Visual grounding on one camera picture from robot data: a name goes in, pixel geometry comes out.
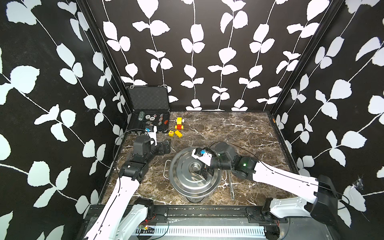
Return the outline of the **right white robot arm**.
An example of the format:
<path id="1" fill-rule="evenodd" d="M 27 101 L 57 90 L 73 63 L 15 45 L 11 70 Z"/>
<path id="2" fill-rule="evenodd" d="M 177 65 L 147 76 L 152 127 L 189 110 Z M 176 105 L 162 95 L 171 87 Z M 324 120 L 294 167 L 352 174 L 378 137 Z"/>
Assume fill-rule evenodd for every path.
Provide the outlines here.
<path id="1" fill-rule="evenodd" d="M 239 179 L 267 184 L 294 194 L 293 198 L 266 201 L 266 212 L 273 217 L 311 217 L 328 226 L 337 223 L 341 194 L 327 176 L 307 177 L 272 167 L 256 156 L 239 155 L 235 147 L 226 142 L 218 142 L 210 148 L 196 148 L 192 157 L 205 164 L 198 172 L 205 179 L 212 176 L 214 170 L 229 170 Z"/>

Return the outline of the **metal ladle spoon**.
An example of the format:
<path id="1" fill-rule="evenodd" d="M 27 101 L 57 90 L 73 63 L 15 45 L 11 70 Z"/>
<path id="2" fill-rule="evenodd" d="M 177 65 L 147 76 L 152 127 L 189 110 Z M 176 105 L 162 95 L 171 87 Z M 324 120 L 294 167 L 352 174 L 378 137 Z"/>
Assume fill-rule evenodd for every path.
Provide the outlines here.
<path id="1" fill-rule="evenodd" d="M 228 171 L 228 180 L 229 180 L 230 196 L 231 196 L 231 199 L 234 201 L 235 200 L 235 192 L 234 192 L 234 187 L 233 187 L 233 180 L 232 180 L 231 171 Z"/>

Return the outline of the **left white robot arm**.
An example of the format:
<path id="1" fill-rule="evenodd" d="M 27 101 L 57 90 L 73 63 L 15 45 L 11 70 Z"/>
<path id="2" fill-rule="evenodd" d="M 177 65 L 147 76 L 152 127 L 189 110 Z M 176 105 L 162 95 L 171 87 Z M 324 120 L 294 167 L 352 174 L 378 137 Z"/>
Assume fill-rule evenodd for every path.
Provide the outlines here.
<path id="1" fill-rule="evenodd" d="M 128 240 L 140 224 L 152 220 L 156 214 L 150 199 L 138 198 L 129 213 L 124 213 L 148 172 L 151 160 L 170 152 L 171 140 L 158 142 L 148 135 L 136 137 L 133 153 L 122 165 L 108 202 L 82 239 Z"/>

